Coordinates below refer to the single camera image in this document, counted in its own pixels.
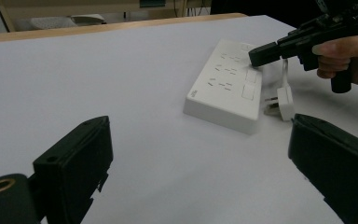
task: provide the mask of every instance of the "black plastic part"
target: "black plastic part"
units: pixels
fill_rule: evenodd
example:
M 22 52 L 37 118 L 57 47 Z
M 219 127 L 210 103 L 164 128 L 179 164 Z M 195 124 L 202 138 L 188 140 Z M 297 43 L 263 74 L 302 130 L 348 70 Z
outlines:
M 38 222 L 27 177 L 20 174 L 1 176 L 0 224 L 35 224 Z
M 283 59 L 297 56 L 304 70 L 319 67 L 318 55 L 312 53 L 312 47 L 328 40 L 358 35 L 358 0 L 345 3 L 327 1 L 326 10 L 338 13 L 339 17 L 324 14 L 311 21 L 302 23 L 298 29 L 288 33 L 277 43 L 269 43 L 249 52 L 252 66 L 262 66 Z M 331 80 L 332 92 L 344 93 L 351 90 L 351 70 L 342 72 Z
M 331 79 L 331 91 L 335 93 L 345 93 L 351 90 L 351 71 L 345 70 L 337 72 Z
M 279 51 L 279 46 L 275 42 L 272 42 L 262 47 L 250 50 L 249 57 L 252 66 L 258 67 L 266 63 L 273 63 L 280 60 L 281 53 Z
M 34 161 L 48 223 L 78 224 L 113 160 L 109 118 L 83 122 Z
M 327 121 L 296 114 L 288 155 L 344 223 L 358 223 L 356 136 Z

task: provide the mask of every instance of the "white table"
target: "white table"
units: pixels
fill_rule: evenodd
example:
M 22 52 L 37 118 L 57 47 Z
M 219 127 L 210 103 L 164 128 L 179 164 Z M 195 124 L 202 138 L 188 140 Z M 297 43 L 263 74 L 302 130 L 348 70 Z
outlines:
M 84 120 L 109 116 L 115 158 L 82 223 L 342 223 L 287 157 L 290 122 L 246 135 L 185 115 L 187 92 L 221 38 L 263 45 L 293 28 L 266 16 L 0 42 L 0 175 L 32 162 Z M 265 66 L 262 99 L 280 85 Z M 358 136 L 345 94 L 289 60 L 297 113 Z

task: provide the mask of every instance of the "power strip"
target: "power strip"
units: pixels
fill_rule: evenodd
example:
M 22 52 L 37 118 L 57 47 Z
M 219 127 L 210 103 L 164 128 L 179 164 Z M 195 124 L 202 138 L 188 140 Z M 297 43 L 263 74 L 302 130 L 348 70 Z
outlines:
M 184 113 L 247 134 L 255 133 L 262 69 L 246 43 L 221 39 L 186 97 Z

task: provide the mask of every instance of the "human hand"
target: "human hand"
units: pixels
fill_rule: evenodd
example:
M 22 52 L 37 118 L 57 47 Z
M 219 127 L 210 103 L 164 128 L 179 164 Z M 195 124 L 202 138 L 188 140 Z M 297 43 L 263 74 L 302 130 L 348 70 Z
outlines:
M 336 72 L 347 70 L 351 63 L 352 83 L 358 84 L 358 35 L 315 45 L 312 52 L 321 55 L 318 57 L 318 77 L 335 77 Z

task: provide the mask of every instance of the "wooden surface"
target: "wooden surface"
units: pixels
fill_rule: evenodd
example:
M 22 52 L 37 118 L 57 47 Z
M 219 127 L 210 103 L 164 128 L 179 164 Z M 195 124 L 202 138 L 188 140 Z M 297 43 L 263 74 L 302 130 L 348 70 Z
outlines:
M 182 18 L 172 18 L 172 19 L 164 19 L 164 20 L 152 20 L 152 21 L 127 21 L 121 23 L 111 23 L 106 25 L 93 25 L 93 26 L 81 26 L 81 27 L 72 27 L 72 28 L 51 29 L 51 30 L 4 33 L 4 34 L 0 34 L 0 41 L 32 39 L 32 38 L 61 36 L 61 35 L 80 35 L 80 34 L 93 33 L 93 32 L 131 29 L 137 27 L 174 24 L 180 22 L 224 20 L 224 19 L 239 18 L 245 16 L 246 15 L 240 13 L 229 13 L 229 14 L 219 14 L 219 15 L 198 16 L 198 17 L 182 17 Z

